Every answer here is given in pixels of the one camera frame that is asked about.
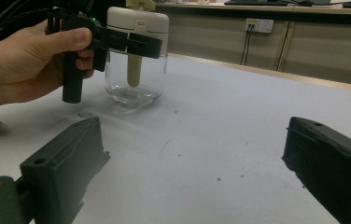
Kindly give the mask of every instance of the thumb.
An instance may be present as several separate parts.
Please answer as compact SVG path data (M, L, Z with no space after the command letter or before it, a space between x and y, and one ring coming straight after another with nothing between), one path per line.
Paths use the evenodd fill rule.
M92 40L91 31L88 28L61 31L51 35L42 36L37 42L39 49L45 55L53 55L65 51L77 51L85 49Z

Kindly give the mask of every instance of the electrical socket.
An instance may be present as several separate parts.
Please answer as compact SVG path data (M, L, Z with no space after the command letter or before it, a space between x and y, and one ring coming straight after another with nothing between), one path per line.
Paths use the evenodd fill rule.
M246 19L246 27L245 30L250 30L252 32L258 32L258 33L266 33L269 34L272 32L274 28L274 20L262 20L262 19L252 19L252 18L247 18Z
M246 19L246 27L245 30L250 30L252 32L257 32L258 31L258 25L260 24L260 20L259 19L251 19L251 18L247 18Z
M274 28L274 20L260 20L258 25L258 32L260 33L271 33Z

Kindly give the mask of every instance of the table surface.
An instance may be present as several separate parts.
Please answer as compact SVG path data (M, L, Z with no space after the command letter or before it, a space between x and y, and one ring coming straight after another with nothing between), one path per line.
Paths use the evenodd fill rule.
M82 103L62 90L0 106L0 175L65 128L100 118L111 160L92 180L74 223L338 223L281 160L291 117L351 138L351 90L170 57L153 104L114 102L105 74Z
M198 5L196 2L186 3L157 3L157 7L191 7L191 8L213 8L213 9L231 9L231 10L257 10L257 11L278 11L278 12L295 12L295 13L321 13L321 14L341 14L351 15L351 8L345 8L342 4L332 6L312 6L300 7L290 4L287 7L273 6L230 6L223 3L209 3Z

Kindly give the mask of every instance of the glass jar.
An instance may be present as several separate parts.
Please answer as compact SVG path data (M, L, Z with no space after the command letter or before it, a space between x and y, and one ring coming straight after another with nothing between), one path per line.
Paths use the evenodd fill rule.
M109 51L105 69L105 89L111 97L127 105L148 104L164 90L167 54L159 59Z
M164 89L169 18L150 11L110 7L106 24L107 29L161 41L158 59L116 49L107 55L105 88L112 98L128 105L151 103Z

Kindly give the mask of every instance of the jar base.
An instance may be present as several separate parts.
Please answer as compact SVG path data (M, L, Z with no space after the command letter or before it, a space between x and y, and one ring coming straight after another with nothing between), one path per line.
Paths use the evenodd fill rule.
M153 102L161 96L161 93L149 91L143 88L118 88L109 90L111 97L126 105L144 105Z

